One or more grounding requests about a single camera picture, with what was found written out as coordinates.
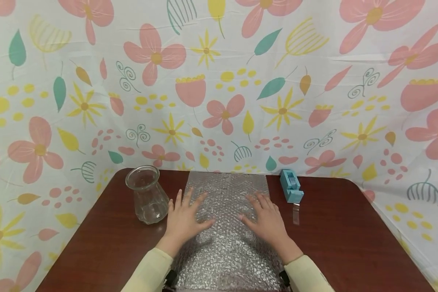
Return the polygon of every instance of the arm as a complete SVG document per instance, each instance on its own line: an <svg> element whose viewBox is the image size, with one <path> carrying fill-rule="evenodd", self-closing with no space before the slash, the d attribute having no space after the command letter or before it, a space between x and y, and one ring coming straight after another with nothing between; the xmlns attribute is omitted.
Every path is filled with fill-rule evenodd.
<svg viewBox="0 0 438 292"><path fill-rule="evenodd" d="M277 205L268 196L257 195L258 201L251 196L247 199L256 210L258 220L251 222L244 215L238 218L249 227L256 236L269 243L281 258L290 286L294 292L333 292L319 268L287 235L284 221Z"/></svg>
<svg viewBox="0 0 438 292"><path fill-rule="evenodd" d="M183 203L182 190L178 191L175 206L173 200L169 201L164 236L141 260L121 292L161 292L173 258L183 244L214 224L215 219L203 223L196 221L195 214L207 194L201 194L190 206L192 192L191 188L183 198Z"/></svg>

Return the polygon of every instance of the blue tape dispenser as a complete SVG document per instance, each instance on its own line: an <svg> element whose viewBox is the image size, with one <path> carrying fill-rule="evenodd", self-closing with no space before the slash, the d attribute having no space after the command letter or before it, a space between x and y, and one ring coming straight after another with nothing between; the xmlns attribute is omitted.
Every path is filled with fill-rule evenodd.
<svg viewBox="0 0 438 292"><path fill-rule="evenodd" d="M281 185L286 195L287 203L299 204L304 196L304 192L300 191L300 182L293 170L281 170Z"/></svg>

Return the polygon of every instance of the hand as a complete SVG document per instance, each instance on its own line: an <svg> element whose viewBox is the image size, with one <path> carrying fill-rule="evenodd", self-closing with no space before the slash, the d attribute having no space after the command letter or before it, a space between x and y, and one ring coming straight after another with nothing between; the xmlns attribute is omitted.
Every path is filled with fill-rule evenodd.
<svg viewBox="0 0 438 292"><path fill-rule="evenodd" d="M174 258L180 248L189 239L192 239L201 231L209 229L216 219L198 223L195 218L195 214L198 211L201 203L207 196L207 193L201 194L193 203L189 205L191 200L191 188L183 198L182 203L182 190L180 189L175 201L175 207L173 200L169 201L169 214L167 215L167 229L164 237L157 244L157 248L164 251L172 258Z"/></svg>
<svg viewBox="0 0 438 292"><path fill-rule="evenodd" d="M252 230L256 236L271 245L275 249L284 265L298 259L303 255L302 250L294 243L294 241L287 235L284 221L279 212L279 208L276 204L271 202L269 196L263 196L257 194L257 199L253 199L252 196L247 195L247 199L253 205L258 217L257 222L253 223L247 217L240 214L238 218L245 224L250 230Z"/></svg>

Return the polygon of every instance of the left hand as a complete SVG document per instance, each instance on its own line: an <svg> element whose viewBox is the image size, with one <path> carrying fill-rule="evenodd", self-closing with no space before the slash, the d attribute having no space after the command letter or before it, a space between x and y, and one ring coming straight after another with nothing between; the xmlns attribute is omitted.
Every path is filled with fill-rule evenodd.
<svg viewBox="0 0 438 292"><path fill-rule="evenodd" d="M216 219L211 219L203 223L198 223L195 214L201 203L206 199L207 193L201 194L193 203L189 205L193 188L183 198L182 190L177 194L175 206L173 200L169 201L169 214L167 215L167 229L164 237L157 244L157 248L174 258L180 248L189 239L192 239L201 231L209 229Z"/></svg>

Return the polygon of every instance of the tabletop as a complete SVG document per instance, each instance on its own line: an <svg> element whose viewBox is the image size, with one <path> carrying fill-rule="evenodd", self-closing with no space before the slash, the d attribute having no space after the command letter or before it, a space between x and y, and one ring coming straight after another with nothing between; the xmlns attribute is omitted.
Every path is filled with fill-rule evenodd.
<svg viewBox="0 0 438 292"><path fill-rule="evenodd" d="M136 218L131 169L115 174L51 268L37 292L119 292L143 256L163 236L166 219L145 225ZM159 183L174 198L189 172L161 170ZM352 182L301 177L300 225L278 176L267 176L271 200L289 236L336 292L433 292L376 211Z"/></svg>

